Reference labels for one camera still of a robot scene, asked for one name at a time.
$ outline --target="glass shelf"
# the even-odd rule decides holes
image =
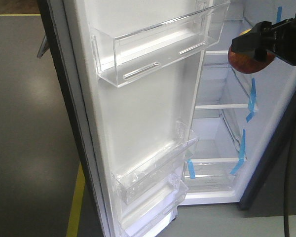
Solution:
[[[163,177],[183,166],[184,162],[194,154],[193,145],[198,141],[194,132],[178,121],[176,134],[177,137],[172,145],[165,147],[131,172],[113,174],[117,194],[126,204],[130,204],[160,182]]]
[[[233,181],[237,174],[229,174],[237,162],[203,162],[192,160],[195,179],[191,179],[189,171],[185,170],[185,184],[188,191],[193,192],[216,192],[233,190]]]
[[[198,91],[195,118],[218,117],[221,109],[248,111],[249,96],[229,67],[205,67]]]
[[[179,177],[172,175],[158,193],[154,194],[140,209],[135,209],[120,222],[122,237],[144,236],[153,226],[166,217],[174,208],[184,201],[187,186]]]
[[[215,2],[206,9],[123,35],[91,28],[98,76],[121,87],[217,43],[229,0]]]

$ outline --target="refrigerator door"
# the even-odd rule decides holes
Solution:
[[[229,1],[47,3],[46,35],[104,235],[155,236],[187,193],[204,49],[219,41]]]

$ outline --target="crisper drawer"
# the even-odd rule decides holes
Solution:
[[[123,174],[112,174],[117,195],[126,204],[142,196],[147,190],[160,182],[194,154],[198,141],[194,132],[185,124],[177,123],[177,137],[168,147],[156,153],[148,161]]]
[[[141,237],[166,217],[185,198],[187,187],[172,173],[148,190],[148,198],[129,206],[119,221],[122,237]]]
[[[213,2],[197,1],[196,11],[122,34],[91,25],[98,76],[121,87],[217,43],[229,0]]]
[[[238,174],[230,174],[230,172],[237,162],[231,159],[224,162],[203,162],[193,159],[192,162],[195,178],[190,177],[188,169],[185,170],[185,184],[190,193],[233,190],[233,181]]]

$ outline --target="open refrigerator door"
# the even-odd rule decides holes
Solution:
[[[64,5],[75,24],[74,54],[83,58],[78,71],[86,71],[79,81],[102,173],[106,235],[156,236],[188,190],[185,161],[198,142],[190,128],[204,49],[219,41],[229,1]]]

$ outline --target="blue tape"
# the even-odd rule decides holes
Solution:
[[[246,117],[247,122],[249,122],[255,115],[256,100],[257,100],[256,80],[252,78],[252,87],[251,87],[251,93],[250,93],[250,98],[248,103],[248,109],[250,113]]]
[[[193,165],[193,162],[191,161],[191,159],[187,160],[187,167],[188,167],[190,179],[195,179],[195,170],[194,170],[194,165]]]
[[[282,10],[283,10],[283,7],[279,6],[277,8],[277,17],[276,17],[276,23],[279,23],[282,19]]]
[[[239,161],[236,164],[236,166],[232,169],[230,174],[237,173],[238,169],[243,165],[245,162],[245,155],[246,155],[246,130],[242,130],[242,140],[240,144],[240,150],[239,150]]]

